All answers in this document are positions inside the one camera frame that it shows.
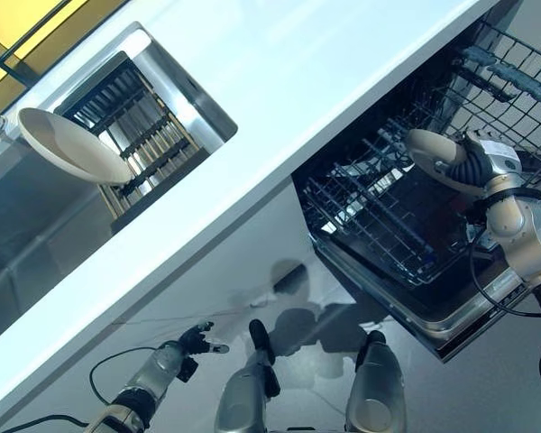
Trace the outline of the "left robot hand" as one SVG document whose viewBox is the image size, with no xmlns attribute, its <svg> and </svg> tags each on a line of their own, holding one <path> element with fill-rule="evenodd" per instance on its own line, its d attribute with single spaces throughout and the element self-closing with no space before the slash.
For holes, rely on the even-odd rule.
<svg viewBox="0 0 541 433">
<path fill-rule="evenodd" d="M 206 333 L 212 329 L 214 323 L 205 321 L 185 331 L 179 337 L 179 343 L 189 355 L 200 355 L 206 353 L 226 354 L 230 348 L 228 345 L 212 343 L 206 340 Z"/>
</svg>

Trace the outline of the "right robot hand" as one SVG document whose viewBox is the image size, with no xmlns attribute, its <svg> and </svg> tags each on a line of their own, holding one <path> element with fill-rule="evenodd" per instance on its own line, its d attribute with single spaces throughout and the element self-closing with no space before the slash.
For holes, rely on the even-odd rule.
<svg viewBox="0 0 541 433">
<path fill-rule="evenodd" d="M 497 176 L 522 172 L 517 152 L 506 143 L 490 136 L 467 133 L 459 144 L 465 153 L 463 161 L 447 163 L 442 169 L 450 180 L 463 185 L 484 187 Z"/>
</svg>

